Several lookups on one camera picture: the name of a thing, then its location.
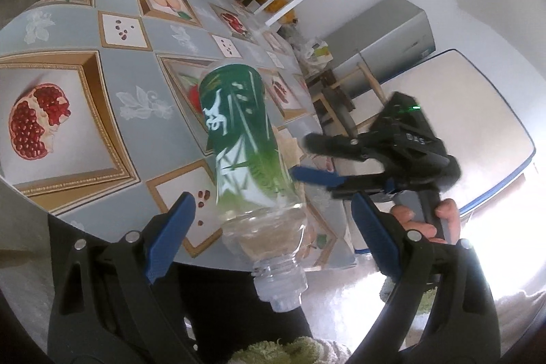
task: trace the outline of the blue gripper pad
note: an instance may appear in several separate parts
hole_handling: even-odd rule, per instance
[[[195,198],[190,193],[183,193],[167,214],[170,218],[148,249],[144,274],[151,284],[154,284],[157,278],[163,278],[167,274],[182,241],[192,226],[196,217]]]
[[[345,176],[339,176],[337,173],[330,173],[324,170],[310,169],[308,167],[292,167],[290,174],[296,181],[322,185],[323,187],[339,187],[345,182]]]
[[[402,276],[400,253],[396,243],[379,220],[379,209],[370,198],[365,199],[361,193],[355,193],[351,210],[354,222],[366,241],[379,270],[385,276],[397,281]]]

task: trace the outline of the screw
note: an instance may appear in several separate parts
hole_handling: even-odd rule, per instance
[[[85,242],[85,239],[79,239],[74,243],[74,248],[76,250],[81,250],[87,245],[87,242]]]
[[[129,232],[125,235],[125,240],[129,243],[136,242],[140,239],[140,233],[138,232]]]
[[[467,239],[461,239],[461,247],[463,249],[465,249],[465,250],[471,250],[472,249],[472,244]]]
[[[408,236],[408,239],[410,239],[410,240],[412,240],[414,242],[419,242],[422,239],[421,232],[419,232],[417,230],[410,230],[407,233],[407,236]]]

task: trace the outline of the kitchen appliance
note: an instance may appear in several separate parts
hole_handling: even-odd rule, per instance
[[[336,79],[365,62],[383,83],[417,65],[436,50],[427,14],[407,0],[382,0],[324,38],[334,59],[328,63]],[[351,77],[341,89],[356,98],[370,89],[364,74]]]

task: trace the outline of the bottle cap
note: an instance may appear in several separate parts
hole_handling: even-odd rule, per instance
[[[254,286],[261,301],[271,304],[276,313],[285,313],[301,306],[301,294],[307,290],[307,277],[304,269],[294,263],[293,267],[276,271],[274,267],[267,273],[254,278]]]

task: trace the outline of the plastic bottle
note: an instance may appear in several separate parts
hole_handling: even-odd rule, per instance
[[[299,307],[307,289],[297,260],[307,216],[279,152],[264,94],[260,74],[242,64],[222,63],[199,85],[216,155],[224,243],[252,262],[259,298],[284,312]]]

